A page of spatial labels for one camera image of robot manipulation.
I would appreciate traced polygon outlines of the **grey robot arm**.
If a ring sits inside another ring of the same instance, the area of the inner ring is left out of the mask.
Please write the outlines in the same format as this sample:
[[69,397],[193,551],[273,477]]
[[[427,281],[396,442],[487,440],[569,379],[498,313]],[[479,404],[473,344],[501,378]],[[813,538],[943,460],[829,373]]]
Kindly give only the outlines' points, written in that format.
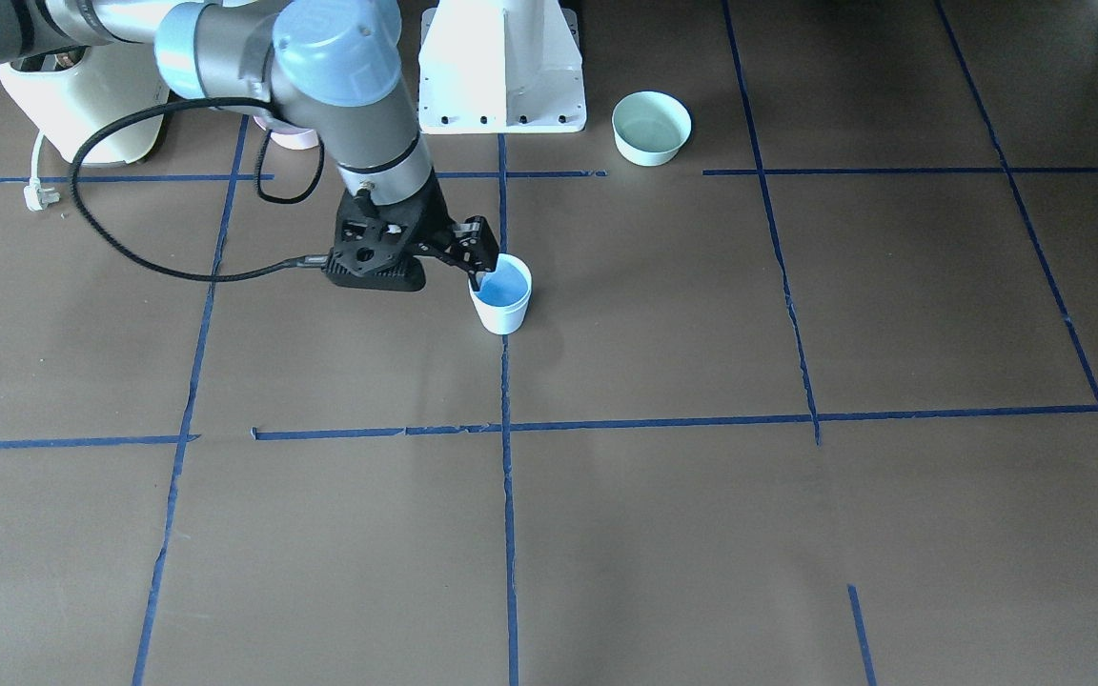
[[[394,1],[0,1],[0,64],[110,44],[150,45],[179,97],[96,131],[67,172],[72,205],[115,251],[153,272],[231,283],[290,269],[317,269],[337,286],[417,292],[422,259],[462,270],[478,291],[497,268],[488,220],[455,222],[446,209],[402,78]],[[333,246],[235,274],[165,268],[119,243],[80,194],[86,156],[117,131],[178,111],[219,109],[311,130],[345,191]]]

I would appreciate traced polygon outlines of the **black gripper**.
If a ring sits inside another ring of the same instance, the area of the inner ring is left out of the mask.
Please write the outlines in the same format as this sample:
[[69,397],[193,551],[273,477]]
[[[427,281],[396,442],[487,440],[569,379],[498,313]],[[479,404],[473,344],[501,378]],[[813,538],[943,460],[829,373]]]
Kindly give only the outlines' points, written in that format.
[[352,290],[417,292],[426,285],[421,259],[428,257],[461,270],[478,293],[483,275],[498,265],[488,217],[455,223],[436,179],[391,205],[376,204],[369,192],[346,191],[333,238],[322,272],[333,285]]

